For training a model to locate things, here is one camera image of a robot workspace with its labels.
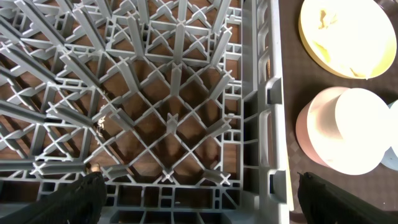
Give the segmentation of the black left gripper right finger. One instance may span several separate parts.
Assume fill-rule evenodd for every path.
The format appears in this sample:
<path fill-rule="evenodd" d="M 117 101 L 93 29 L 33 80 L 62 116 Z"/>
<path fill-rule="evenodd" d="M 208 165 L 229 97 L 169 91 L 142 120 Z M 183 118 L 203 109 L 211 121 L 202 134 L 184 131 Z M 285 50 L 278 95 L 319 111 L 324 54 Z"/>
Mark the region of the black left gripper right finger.
<path fill-rule="evenodd" d="M 300 174 L 297 196 L 308 223 L 397 223 L 397 216 L 367 203 L 312 172 Z"/>

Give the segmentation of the light blue bowl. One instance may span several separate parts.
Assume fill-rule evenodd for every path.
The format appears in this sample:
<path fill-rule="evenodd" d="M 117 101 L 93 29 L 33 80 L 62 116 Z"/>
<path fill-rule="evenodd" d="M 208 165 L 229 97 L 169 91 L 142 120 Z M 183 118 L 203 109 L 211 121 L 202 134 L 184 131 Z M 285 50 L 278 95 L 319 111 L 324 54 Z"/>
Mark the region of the light blue bowl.
<path fill-rule="evenodd" d="M 397 100 L 388 105 L 392 121 L 389 123 L 390 148 L 385 152 L 381 164 L 397 171 Z"/>

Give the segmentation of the pink white bowl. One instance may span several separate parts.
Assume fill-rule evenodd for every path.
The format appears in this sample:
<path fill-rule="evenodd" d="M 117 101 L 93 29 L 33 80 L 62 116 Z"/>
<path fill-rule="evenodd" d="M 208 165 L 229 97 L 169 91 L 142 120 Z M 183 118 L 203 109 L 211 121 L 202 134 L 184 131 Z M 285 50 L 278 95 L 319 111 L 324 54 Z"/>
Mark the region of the pink white bowl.
<path fill-rule="evenodd" d="M 334 86 L 299 113 L 295 133 L 314 162 L 348 175 L 375 169 L 390 148 L 388 105 L 363 88 Z"/>

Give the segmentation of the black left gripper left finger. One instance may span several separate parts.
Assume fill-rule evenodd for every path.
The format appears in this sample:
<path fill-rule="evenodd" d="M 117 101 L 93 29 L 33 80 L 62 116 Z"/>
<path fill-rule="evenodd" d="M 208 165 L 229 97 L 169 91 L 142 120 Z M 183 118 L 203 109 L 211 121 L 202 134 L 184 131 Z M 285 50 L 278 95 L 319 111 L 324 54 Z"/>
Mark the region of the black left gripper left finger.
<path fill-rule="evenodd" d="M 106 184 L 102 173 L 92 172 L 1 218 L 3 224 L 94 224 L 106 203 Z"/>

